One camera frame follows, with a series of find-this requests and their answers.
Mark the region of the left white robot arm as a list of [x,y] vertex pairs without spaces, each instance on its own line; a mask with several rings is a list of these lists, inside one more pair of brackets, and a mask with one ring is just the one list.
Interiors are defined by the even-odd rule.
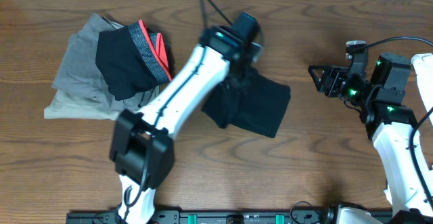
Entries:
[[207,28],[191,56],[163,92],[134,113],[120,113],[109,157],[122,185],[116,223],[147,223],[156,188],[175,161],[174,140],[205,96],[239,64],[251,40],[226,26]]

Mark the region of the black t-shirt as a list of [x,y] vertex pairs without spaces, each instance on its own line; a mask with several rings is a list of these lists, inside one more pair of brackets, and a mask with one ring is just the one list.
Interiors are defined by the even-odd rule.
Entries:
[[208,96],[202,111],[222,129],[234,125],[274,138],[291,99],[291,89],[249,67],[240,80],[228,77]]

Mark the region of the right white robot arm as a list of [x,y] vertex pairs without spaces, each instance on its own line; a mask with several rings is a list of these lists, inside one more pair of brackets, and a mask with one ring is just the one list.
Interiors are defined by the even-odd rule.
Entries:
[[382,53],[370,79],[366,63],[354,58],[350,66],[309,66],[317,90],[339,97],[359,113],[367,136],[382,161],[392,205],[390,223],[432,222],[432,170],[419,142],[419,128],[432,112],[416,120],[412,109],[402,105],[409,75],[417,75],[424,105],[432,105],[432,54],[405,58]]

